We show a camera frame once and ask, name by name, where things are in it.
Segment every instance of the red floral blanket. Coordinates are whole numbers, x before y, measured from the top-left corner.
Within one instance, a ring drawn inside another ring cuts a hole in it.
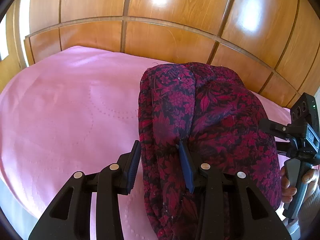
[[[266,117],[258,98],[228,68],[191,62],[145,71],[139,95],[144,201],[158,239],[196,235],[199,200],[186,189],[175,147],[182,138],[224,173],[248,174],[274,209],[279,207],[275,140],[258,128]]]

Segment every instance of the pink bed sheet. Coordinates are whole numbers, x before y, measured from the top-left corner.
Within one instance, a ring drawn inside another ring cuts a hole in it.
[[[26,210],[39,218],[75,171],[98,172],[131,150],[139,139],[141,76],[164,63],[76,46],[9,82],[0,95],[0,177]],[[290,122],[288,109],[256,96],[270,119]],[[156,240],[144,209],[141,166],[132,194],[120,195],[119,207],[125,240]]]

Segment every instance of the wooden headboard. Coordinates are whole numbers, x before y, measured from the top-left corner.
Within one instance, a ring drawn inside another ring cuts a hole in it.
[[[320,85],[320,20],[307,0],[31,0],[29,63],[75,45],[233,69],[291,107]]]

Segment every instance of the human hand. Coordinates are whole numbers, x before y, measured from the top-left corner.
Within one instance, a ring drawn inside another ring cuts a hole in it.
[[[284,203],[290,203],[292,201],[292,196],[294,196],[297,193],[297,189],[295,187],[290,187],[290,181],[285,175],[284,166],[280,170],[280,175],[281,175],[281,188],[282,188],[281,200]],[[310,169],[302,177],[302,182],[304,184],[308,184],[307,192],[303,199],[303,202],[305,202],[316,191],[318,180],[319,180],[319,170],[316,170],[316,169]]]

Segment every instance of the silver screw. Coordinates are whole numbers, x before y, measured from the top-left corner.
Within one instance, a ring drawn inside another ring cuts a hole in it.
[[[242,171],[239,171],[239,172],[237,173],[237,176],[238,176],[239,178],[241,178],[241,179],[244,179],[244,178],[246,177],[246,174],[245,174],[244,172],[242,172]]]
[[[208,163],[202,163],[201,168],[204,170],[208,170],[208,169],[210,169],[210,165]]]
[[[82,177],[82,172],[81,172],[81,171],[77,171],[75,174],[73,174],[73,177],[74,177],[75,179],[81,178],[81,177]]]
[[[118,164],[114,163],[114,164],[110,165],[110,170],[115,171],[117,169],[119,169],[119,165]]]

